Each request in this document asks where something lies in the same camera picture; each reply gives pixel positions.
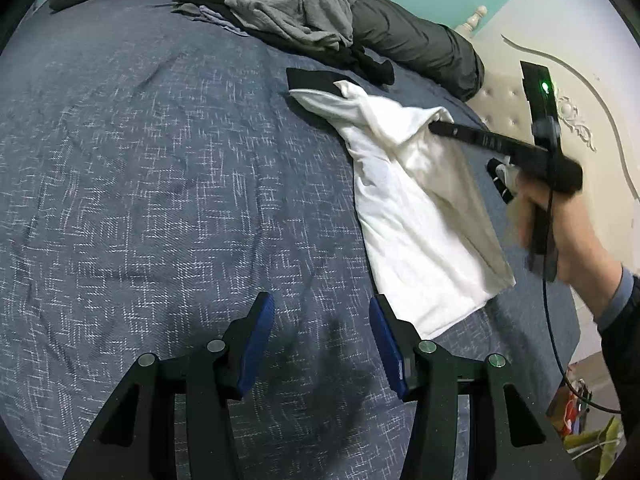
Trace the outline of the person's right hand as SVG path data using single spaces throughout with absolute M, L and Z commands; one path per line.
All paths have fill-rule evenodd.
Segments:
M 547 192 L 542 182 L 524 172 L 518 174 L 518 237 L 524 246 L 530 242 L 534 208 L 544 207 Z M 598 239 L 582 196 L 553 194 L 549 205 L 559 252 L 556 276 L 577 292 L 594 318 L 600 318 L 620 284 L 623 266 Z

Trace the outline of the person's right forearm sleeve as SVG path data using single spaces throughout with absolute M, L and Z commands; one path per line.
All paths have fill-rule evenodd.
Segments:
M 626 445 L 605 479 L 639 478 L 639 278 L 623 268 L 616 292 L 598 319 L 602 353 L 612 378 Z

